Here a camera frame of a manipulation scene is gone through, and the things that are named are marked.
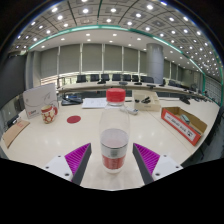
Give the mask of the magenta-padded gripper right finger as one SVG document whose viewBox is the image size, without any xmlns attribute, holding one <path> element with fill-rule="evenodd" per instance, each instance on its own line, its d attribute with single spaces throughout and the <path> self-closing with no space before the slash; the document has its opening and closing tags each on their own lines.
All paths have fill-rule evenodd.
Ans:
<svg viewBox="0 0 224 224">
<path fill-rule="evenodd" d="M 145 185 L 182 169 L 182 166 L 168 155 L 159 155 L 137 143 L 133 144 L 133 155 Z"/>
</svg>

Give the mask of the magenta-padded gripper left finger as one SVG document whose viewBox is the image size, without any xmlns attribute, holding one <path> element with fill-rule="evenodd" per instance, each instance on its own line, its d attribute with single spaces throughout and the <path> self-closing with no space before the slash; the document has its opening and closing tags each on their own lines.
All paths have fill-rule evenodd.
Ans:
<svg viewBox="0 0 224 224">
<path fill-rule="evenodd" d="M 58 155 L 43 169 L 65 180 L 80 185 L 91 155 L 91 144 L 87 143 L 67 155 Z"/>
</svg>

